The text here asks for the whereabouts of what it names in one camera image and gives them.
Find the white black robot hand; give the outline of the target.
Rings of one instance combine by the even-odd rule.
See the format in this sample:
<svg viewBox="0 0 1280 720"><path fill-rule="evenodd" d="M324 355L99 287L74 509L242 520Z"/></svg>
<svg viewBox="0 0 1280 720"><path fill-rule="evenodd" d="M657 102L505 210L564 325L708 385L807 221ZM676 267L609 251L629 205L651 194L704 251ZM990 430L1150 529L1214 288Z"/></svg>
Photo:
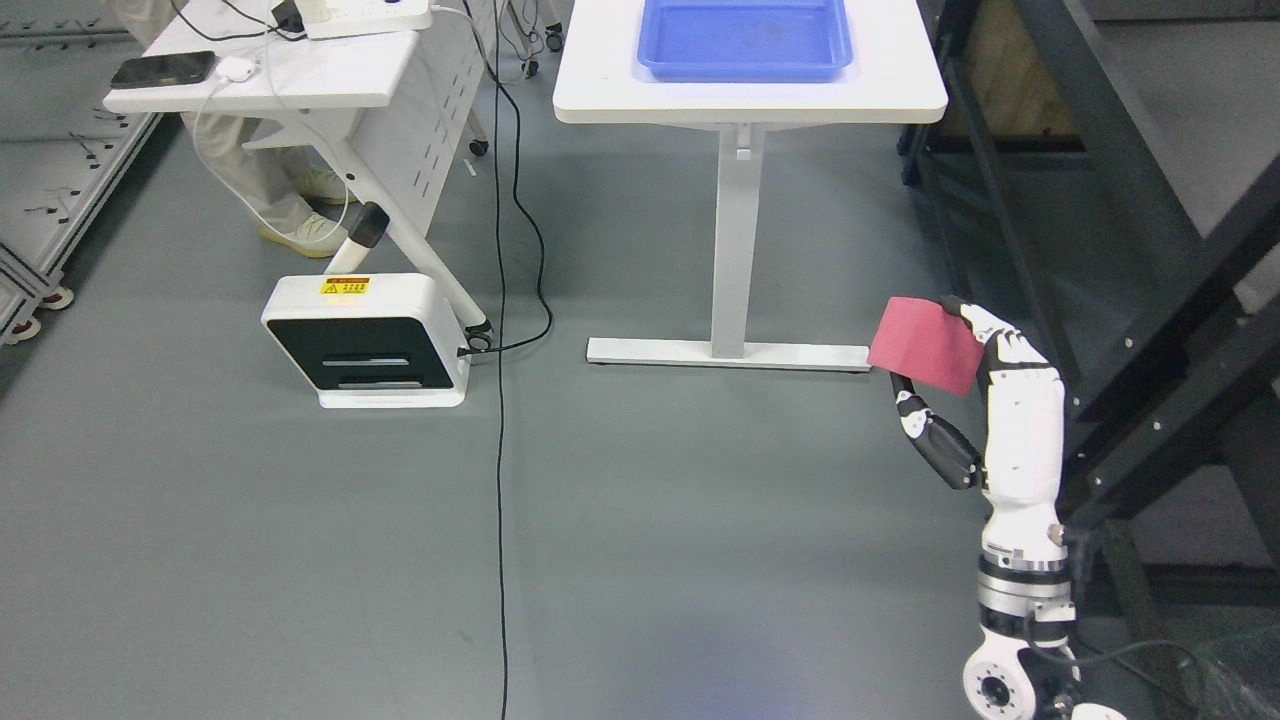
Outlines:
<svg viewBox="0 0 1280 720"><path fill-rule="evenodd" d="M954 295L936 305L961 322L982 347L978 377L986 388L986 447L977 451L934 413L910 375L892 373L902 432L952 488L980 487L992 507L980 547L993 564L1057 571L1068 559L1056 536L1065 420L1059 369L1020 329L980 305Z"/></svg>

